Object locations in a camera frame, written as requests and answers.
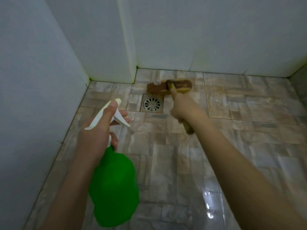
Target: bathroom floor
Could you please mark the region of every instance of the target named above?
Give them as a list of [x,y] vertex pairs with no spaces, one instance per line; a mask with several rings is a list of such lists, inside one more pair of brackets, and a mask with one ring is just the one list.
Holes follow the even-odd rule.
[[[197,138],[169,114],[171,97],[164,98],[161,114],[140,112],[147,83],[184,77],[193,83],[189,95],[217,128],[307,221],[307,111],[287,79],[138,69],[133,85],[90,83],[24,229],[42,224],[73,159],[83,120],[118,97],[131,128],[112,131],[118,152],[135,166],[140,204],[131,220],[114,229],[240,229]],[[93,208],[89,198],[83,229],[103,229]]]

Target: wall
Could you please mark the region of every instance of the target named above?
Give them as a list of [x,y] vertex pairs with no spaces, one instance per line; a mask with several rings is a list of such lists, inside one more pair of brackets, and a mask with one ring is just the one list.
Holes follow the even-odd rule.
[[294,73],[289,80],[307,108],[307,64]]
[[138,66],[288,77],[307,62],[307,0],[130,0]]
[[0,226],[20,229],[89,79],[44,0],[0,0]]
[[136,55],[128,0],[46,3],[90,78],[134,82]]

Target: floor drain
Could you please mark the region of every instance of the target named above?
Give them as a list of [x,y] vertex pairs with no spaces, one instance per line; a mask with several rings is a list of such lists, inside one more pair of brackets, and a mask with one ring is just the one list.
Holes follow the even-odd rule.
[[143,108],[148,112],[160,111],[162,108],[162,101],[155,96],[147,97],[143,101]]

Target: green spray bottle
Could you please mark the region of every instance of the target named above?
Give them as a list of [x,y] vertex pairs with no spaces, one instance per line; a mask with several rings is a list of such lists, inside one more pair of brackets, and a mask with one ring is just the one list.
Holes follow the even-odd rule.
[[[116,101],[119,106],[121,100],[117,98]],[[96,126],[109,103],[100,110],[90,126],[85,128],[86,130]],[[113,120],[130,127],[118,109],[111,122]],[[123,224],[131,218],[138,206],[139,196],[134,166],[124,154],[114,152],[111,136],[104,156],[94,171],[89,194],[94,203],[94,216],[101,227]]]

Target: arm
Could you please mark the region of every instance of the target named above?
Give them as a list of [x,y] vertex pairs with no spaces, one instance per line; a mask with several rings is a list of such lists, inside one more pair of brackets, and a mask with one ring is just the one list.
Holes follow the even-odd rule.
[[117,138],[113,132],[109,132],[110,121],[117,109],[117,102],[112,101],[104,110],[99,123],[92,130],[84,130],[89,126],[93,118],[87,119],[82,125],[77,142],[75,158],[69,172],[52,203],[48,215],[40,228],[48,229],[81,229],[88,188],[94,173],[94,169],[106,150],[109,134],[112,136],[111,144],[116,149]]
[[242,229],[307,229],[282,194],[214,127],[193,100],[172,90],[171,114],[194,129]]

